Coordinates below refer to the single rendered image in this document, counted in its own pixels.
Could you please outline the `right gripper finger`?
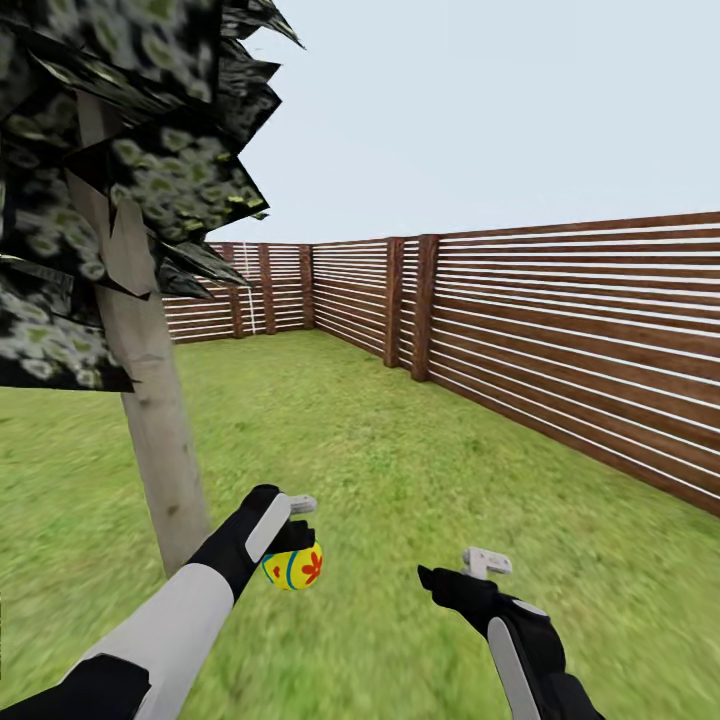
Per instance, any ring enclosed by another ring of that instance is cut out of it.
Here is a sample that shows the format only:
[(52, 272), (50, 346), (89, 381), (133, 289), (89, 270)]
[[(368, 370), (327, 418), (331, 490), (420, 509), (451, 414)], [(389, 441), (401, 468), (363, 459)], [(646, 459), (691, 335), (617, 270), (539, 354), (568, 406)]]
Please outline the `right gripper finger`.
[(430, 570), (429, 568), (423, 567), (422, 565), (418, 566), (417, 571), (419, 579), (421, 580), (424, 589), (433, 591), (433, 587), (435, 586), (436, 570), (436, 568), (434, 568), (434, 570)]

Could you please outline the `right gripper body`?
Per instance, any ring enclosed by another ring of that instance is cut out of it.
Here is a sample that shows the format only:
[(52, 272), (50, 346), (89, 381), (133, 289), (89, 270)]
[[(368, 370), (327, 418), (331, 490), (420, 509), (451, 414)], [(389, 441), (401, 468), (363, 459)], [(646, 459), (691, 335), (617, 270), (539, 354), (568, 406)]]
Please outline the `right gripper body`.
[(438, 568), (435, 574), (432, 600), (435, 605), (456, 609), (471, 625), (471, 603), (475, 595), (483, 590), (498, 591), (498, 585), (491, 580), (483, 581), (457, 571)]

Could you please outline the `easter egg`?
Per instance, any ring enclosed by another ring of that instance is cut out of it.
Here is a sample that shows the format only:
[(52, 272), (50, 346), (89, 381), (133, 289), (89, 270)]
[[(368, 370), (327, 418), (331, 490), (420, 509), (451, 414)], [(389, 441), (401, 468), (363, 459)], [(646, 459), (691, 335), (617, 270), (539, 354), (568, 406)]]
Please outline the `easter egg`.
[(318, 538), (315, 538), (314, 547), (265, 555), (261, 567), (273, 585), (287, 591), (296, 591), (315, 582), (321, 572), (322, 563), (321, 544)]

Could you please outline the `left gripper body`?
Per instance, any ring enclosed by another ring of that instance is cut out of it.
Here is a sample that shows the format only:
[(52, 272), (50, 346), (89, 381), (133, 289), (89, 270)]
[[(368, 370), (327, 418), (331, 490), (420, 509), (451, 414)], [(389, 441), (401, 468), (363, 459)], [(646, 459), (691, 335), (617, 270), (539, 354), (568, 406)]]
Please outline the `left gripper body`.
[(289, 533), (280, 543), (271, 545), (265, 555), (279, 554), (297, 550), (305, 550), (308, 547), (308, 522), (289, 521)]

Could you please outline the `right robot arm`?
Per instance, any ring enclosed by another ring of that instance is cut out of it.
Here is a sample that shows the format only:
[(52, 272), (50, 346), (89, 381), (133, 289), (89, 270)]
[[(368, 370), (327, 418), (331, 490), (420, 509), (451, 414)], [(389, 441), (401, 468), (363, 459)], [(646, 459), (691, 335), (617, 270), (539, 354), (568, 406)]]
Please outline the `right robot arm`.
[(456, 609), (485, 637), (515, 720), (605, 720), (579, 679), (565, 673), (565, 650), (549, 615), (497, 593), (487, 580), (487, 571), (510, 575), (509, 558), (469, 547), (463, 561), (461, 573), (419, 565), (419, 579), (435, 605)]

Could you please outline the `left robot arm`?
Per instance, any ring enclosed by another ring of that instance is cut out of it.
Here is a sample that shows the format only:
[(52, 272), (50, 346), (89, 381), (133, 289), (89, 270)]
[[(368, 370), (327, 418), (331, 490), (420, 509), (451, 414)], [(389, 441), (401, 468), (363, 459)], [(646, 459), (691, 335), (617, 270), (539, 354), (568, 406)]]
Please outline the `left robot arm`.
[(314, 547), (291, 515), (313, 496), (255, 488), (176, 576), (79, 659), (55, 687), (0, 720), (177, 720), (213, 643), (267, 554)]

